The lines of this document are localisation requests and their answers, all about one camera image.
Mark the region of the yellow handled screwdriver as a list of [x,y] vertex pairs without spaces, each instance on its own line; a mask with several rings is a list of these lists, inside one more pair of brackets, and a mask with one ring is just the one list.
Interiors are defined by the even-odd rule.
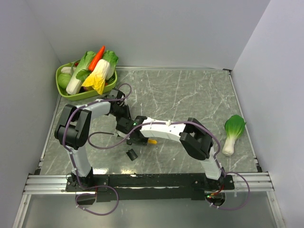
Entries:
[[149,140],[148,140],[148,143],[149,143],[149,144],[154,144],[154,145],[155,145],[155,144],[157,144],[157,141],[156,141],[156,140],[153,140],[153,139],[149,139]]

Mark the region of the black battery cover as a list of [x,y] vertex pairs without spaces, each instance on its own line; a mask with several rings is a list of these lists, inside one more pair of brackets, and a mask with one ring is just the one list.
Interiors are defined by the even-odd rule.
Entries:
[[127,156],[129,157],[129,159],[131,161],[134,161],[135,159],[138,158],[138,155],[136,154],[136,152],[133,149],[130,149],[126,152]]

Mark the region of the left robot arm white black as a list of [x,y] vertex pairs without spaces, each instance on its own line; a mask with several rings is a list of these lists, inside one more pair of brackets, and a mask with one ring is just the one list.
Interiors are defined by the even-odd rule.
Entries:
[[117,120],[130,117],[129,108],[125,103],[128,96],[118,89],[112,89],[108,95],[87,104],[64,106],[54,136],[69,156],[72,181],[83,191],[92,189],[94,185],[93,168],[88,161],[85,147],[91,121],[110,114]]

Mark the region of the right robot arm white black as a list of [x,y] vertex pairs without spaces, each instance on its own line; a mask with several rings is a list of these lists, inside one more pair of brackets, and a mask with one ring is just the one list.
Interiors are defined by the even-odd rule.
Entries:
[[195,118],[185,122],[155,120],[137,116],[134,120],[117,118],[116,130],[119,136],[126,137],[127,143],[146,145],[150,138],[162,138],[179,142],[187,154],[202,163],[208,185],[218,189],[224,184],[222,166],[215,157],[213,138],[210,132]]

